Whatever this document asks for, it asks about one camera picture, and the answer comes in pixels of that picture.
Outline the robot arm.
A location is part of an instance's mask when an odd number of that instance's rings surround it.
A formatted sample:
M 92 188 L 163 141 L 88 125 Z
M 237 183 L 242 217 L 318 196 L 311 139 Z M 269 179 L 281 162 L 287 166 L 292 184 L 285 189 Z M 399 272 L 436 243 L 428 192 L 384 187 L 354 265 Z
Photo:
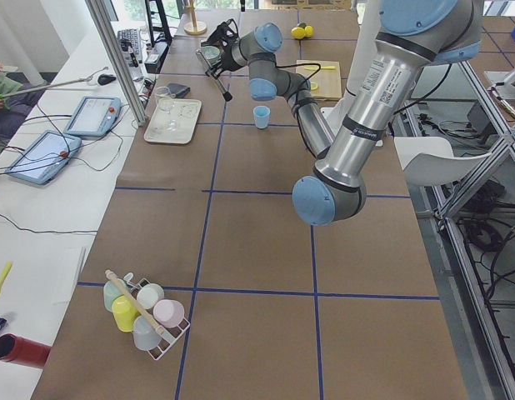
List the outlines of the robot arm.
M 222 22 L 207 39 L 207 45 L 219 50 L 218 60 L 209 62 L 203 52 L 197 57 L 211 78 L 246 68 L 256 101 L 286 100 L 316 158 L 312 174 L 293 187 L 293 206 L 305 223 L 324 226 L 363 208 L 363 166 L 421 71 L 475 57 L 482 25 L 480 1 L 369 2 L 362 32 L 372 36 L 375 53 L 352 105 L 336 107 L 337 127 L 330 127 L 322 115 L 308 79 L 278 66 L 276 52 L 283 36 L 275 24 L 265 23 L 240 36 L 233 22 Z

